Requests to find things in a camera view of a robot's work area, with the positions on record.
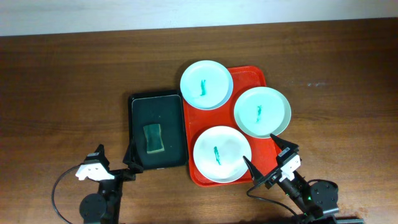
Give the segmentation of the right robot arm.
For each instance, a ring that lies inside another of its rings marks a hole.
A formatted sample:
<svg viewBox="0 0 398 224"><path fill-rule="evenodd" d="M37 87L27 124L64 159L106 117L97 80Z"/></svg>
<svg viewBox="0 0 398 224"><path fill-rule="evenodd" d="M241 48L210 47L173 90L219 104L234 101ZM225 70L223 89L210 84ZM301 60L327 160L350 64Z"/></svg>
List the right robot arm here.
<svg viewBox="0 0 398 224"><path fill-rule="evenodd" d="M364 223L361 218L337 219L335 214L339 212L337 205L338 185L335 182L323 179L306 181L297 172L298 167L301 165L299 145L281 139L274 134L271 134L271 139L281 152L276 156L277 166L268 174L263 175L247 157L243 157L254 184L246 192L248 197L273 203L287 209L293 215L292 223ZM298 215L281 202L258 197L251 193L262 185L270 189L275 184L302 211L301 215Z"/></svg>

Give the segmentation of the light green plate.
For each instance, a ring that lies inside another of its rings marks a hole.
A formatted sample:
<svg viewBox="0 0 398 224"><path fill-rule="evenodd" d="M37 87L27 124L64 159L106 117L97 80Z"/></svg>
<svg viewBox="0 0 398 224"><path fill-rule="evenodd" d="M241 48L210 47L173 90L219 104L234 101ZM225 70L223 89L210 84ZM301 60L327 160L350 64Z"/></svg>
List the light green plate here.
<svg viewBox="0 0 398 224"><path fill-rule="evenodd" d="M259 139L279 135L290 123L292 110L279 91L259 86L242 93L234 105L234 119L245 134Z"/></svg>

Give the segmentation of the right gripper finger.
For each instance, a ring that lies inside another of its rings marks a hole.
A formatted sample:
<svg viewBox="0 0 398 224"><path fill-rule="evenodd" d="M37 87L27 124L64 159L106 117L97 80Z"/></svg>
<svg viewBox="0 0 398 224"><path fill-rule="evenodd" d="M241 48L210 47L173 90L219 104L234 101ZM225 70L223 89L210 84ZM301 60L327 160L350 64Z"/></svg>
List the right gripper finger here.
<svg viewBox="0 0 398 224"><path fill-rule="evenodd" d="M256 166L246 156L243 156L243 159L248 167L253 184L254 185L263 184L265 182L265 176L256 168Z"/></svg>
<svg viewBox="0 0 398 224"><path fill-rule="evenodd" d="M270 137L277 145L277 147L280 149L279 156L284 156L299 152L299 146L297 144L282 139L274 134L271 134Z"/></svg>

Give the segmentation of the white plate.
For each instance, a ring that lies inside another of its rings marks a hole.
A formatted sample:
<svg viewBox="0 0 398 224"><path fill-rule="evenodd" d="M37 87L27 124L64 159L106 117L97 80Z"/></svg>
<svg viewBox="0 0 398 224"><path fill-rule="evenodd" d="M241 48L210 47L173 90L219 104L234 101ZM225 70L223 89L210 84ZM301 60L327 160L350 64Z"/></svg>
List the white plate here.
<svg viewBox="0 0 398 224"><path fill-rule="evenodd" d="M252 158L246 137L229 126L215 126L199 135L193 147L193 160L206 179L226 184L240 179Z"/></svg>

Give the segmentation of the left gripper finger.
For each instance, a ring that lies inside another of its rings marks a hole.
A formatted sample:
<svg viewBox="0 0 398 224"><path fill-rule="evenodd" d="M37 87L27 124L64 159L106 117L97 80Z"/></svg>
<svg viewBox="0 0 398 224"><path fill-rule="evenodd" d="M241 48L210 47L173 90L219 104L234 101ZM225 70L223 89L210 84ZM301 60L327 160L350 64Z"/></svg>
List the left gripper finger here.
<svg viewBox="0 0 398 224"><path fill-rule="evenodd" d="M100 144L94 152L94 157L96 159L105 159L104 145Z"/></svg>
<svg viewBox="0 0 398 224"><path fill-rule="evenodd" d="M144 171L141 159L139 158L139 155L137 153L137 147L133 139L130 140L129 145L126 149L123 163L127 165L127 167L133 173L143 173Z"/></svg>

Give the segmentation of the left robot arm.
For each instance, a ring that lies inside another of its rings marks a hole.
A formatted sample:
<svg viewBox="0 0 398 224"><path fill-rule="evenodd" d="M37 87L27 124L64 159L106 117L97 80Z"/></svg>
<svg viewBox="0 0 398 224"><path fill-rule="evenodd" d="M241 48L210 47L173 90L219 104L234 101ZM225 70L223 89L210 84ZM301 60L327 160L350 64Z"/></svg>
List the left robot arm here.
<svg viewBox="0 0 398 224"><path fill-rule="evenodd" d="M79 212L84 223L118 223L123 196L123 183L134 181L144 171L138 158L136 145L131 141L123 163L125 169L111 170L104 146L88 154L75 176L79 180L90 179L99 183L98 191L87 195L80 203Z"/></svg>

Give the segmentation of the green yellow sponge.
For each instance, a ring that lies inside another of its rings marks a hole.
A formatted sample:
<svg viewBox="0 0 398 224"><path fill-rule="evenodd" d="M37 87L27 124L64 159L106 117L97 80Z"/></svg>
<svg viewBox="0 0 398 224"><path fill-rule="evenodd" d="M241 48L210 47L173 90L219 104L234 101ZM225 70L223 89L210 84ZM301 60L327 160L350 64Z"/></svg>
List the green yellow sponge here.
<svg viewBox="0 0 398 224"><path fill-rule="evenodd" d="M146 138L146 151L155 154L165 151L160 124L148 124L143 127Z"/></svg>

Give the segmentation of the light blue plate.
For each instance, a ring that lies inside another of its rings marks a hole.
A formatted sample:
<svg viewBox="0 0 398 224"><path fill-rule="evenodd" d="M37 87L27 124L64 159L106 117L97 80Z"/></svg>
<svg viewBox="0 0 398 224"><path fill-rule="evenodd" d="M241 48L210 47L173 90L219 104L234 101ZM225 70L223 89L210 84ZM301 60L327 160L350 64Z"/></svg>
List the light blue plate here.
<svg viewBox="0 0 398 224"><path fill-rule="evenodd" d="M184 100L199 110L214 110L223 106L230 99L233 87L228 69L212 60L191 64L180 79Z"/></svg>

